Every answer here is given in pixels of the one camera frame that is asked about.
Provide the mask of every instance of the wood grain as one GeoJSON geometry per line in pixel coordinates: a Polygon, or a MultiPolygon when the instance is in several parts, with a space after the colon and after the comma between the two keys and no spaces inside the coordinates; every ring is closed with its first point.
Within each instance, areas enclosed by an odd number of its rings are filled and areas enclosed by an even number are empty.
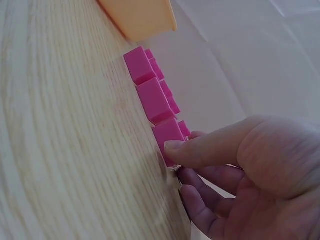
{"type": "Polygon", "coordinates": [[[190,222],[94,0],[0,0],[0,239],[185,240],[190,222]]]}

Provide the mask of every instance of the orange plastic tray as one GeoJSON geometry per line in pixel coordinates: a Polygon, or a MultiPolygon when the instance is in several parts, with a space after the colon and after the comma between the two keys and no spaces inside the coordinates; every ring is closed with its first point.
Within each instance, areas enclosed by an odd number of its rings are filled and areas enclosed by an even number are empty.
{"type": "Polygon", "coordinates": [[[157,34],[176,31],[170,0],[98,0],[122,33],[139,42],[157,34]]]}

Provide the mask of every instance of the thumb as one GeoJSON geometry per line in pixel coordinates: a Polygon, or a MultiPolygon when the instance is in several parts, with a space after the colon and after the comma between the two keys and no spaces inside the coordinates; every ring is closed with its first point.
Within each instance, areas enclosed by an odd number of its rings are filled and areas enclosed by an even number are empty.
{"type": "Polygon", "coordinates": [[[241,142],[267,119],[253,116],[187,142],[167,141],[165,153],[176,164],[192,169],[227,164],[240,167],[237,154],[241,142]]]}

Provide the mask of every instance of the pink plastic block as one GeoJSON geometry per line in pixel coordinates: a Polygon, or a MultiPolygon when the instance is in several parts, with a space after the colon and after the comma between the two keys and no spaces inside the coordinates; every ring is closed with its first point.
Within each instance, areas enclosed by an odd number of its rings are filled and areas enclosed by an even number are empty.
{"type": "Polygon", "coordinates": [[[141,85],[157,76],[142,46],[126,53],[124,60],[136,85],[141,85]]]}
{"type": "Polygon", "coordinates": [[[181,113],[180,108],[179,108],[178,104],[176,103],[176,101],[175,101],[173,96],[169,97],[167,100],[168,100],[169,105],[170,105],[172,111],[174,112],[174,114],[181,113]]]}
{"type": "Polygon", "coordinates": [[[155,58],[154,54],[152,53],[152,51],[150,49],[145,50],[145,54],[149,60],[155,58]]]}
{"type": "Polygon", "coordinates": [[[162,87],[162,90],[164,91],[164,94],[167,98],[173,97],[173,94],[165,80],[160,82],[160,86],[162,87]]]}
{"type": "Polygon", "coordinates": [[[156,76],[158,77],[158,79],[161,81],[163,79],[165,79],[165,75],[164,73],[161,71],[158,63],[157,63],[157,60],[155,58],[153,59],[150,59],[150,64],[152,66],[152,69],[154,70],[156,76]]]}
{"type": "Polygon", "coordinates": [[[172,118],[162,124],[152,128],[155,139],[159,145],[165,164],[168,168],[174,168],[177,165],[167,157],[165,153],[165,142],[166,141],[186,141],[185,136],[180,130],[177,120],[172,118]]]}
{"type": "Polygon", "coordinates": [[[180,122],[178,122],[178,125],[179,125],[179,127],[180,127],[180,129],[181,129],[182,134],[183,134],[186,138],[191,135],[191,132],[190,132],[189,128],[187,127],[185,121],[180,121],[180,122]]]}
{"type": "Polygon", "coordinates": [[[169,105],[166,95],[160,86],[158,78],[153,78],[136,87],[146,117],[154,125],[176,118],[175,112],[169,105]]]}

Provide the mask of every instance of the toy block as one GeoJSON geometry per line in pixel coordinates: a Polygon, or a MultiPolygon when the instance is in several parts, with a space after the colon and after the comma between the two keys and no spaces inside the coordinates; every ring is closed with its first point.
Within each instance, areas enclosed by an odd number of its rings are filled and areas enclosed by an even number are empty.
{"type": "Polygon", "coordinates": [[[136,86],[148,120],[154,125],[176,118],[157,77],[136,86]]]}
{"type": "Polygon", "coordinates": [[[191,135],[191,132],[189,130],[189,128],[186,125],[185,121],[180,121],[178,122],[179,128],[182,132],[182,134],[184,135],[185,138],[189,137],[191,135]]]}
{"type": "Polygon", "coordinates": [[[166,95],[167,98],[173,97],[173,94],[172,94],[172,92],[171,92],[171,90],[165,80],[160,82],[160,86],[161,86],[162,90],[164,91],[164,94],[166,95]]]}
{"type": "Polygon", "coordinates": [[[131,78],[137,86],[157,77],[142,46],[126,53],[124,60],[131,78]]]}
{"type": "Polygon", "coordinates": [[[155,58],[150,59],[150,64],[152,69],[154,70],[156,76],[158,77],[159,81],[165,79],[165,75],[162,72],[161,68],[159,67],[157,60],[155,58]]]}
{"type": "Polygon", "coordinates": [[[165,121],[162,124],[153,127],[152,131],[159,145],[166,166],[168,168],[175,168],[177,165],[165,153],[165,142],[186,141],[186,138],[182,133],[177,120],[172,118],[168,121],[165,121]]]}
{"type": "Polygon", "coordinates": [[[154,54],[152,53],[152,51],[150,49],[145,50],[145,54],[149,60],[155,58],[154,54]]]}
{"type": "Polygon", "coordinates": [[[175,99],[174,99],[173,96],[172,96],[172,97],[169,97],[169,98],[167,99],[167,101],[168,101],[168,103],[169,103],[172,111],[174,112],[174,114],[179,114],[179,113],[181,113],[180,108],[179,108],[178,104],[176,103],[176,101],[175,101],[175,99]]]}

